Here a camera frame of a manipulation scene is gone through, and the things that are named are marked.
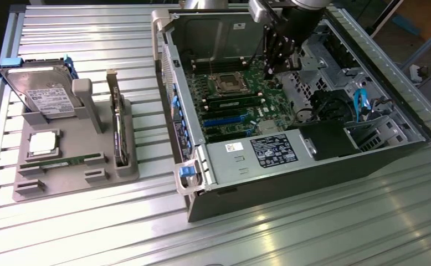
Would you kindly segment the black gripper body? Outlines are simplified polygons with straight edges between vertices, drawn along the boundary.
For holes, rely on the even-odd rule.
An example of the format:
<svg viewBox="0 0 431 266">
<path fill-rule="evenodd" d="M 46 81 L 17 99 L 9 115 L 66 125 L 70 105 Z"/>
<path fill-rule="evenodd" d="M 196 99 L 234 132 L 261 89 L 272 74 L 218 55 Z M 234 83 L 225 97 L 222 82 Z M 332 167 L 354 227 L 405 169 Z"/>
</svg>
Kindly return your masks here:
<svg viewBox="0 0 431 266">
<path fill-rule="evenodd" d="M 322 18 L 324 11 L 325 7 L 316 10 L 297 6 L 284 7 L 280 14 L 276 13 L 272 18 L 276 33 L 294 44 L 302 44 Z"/>
</svg>

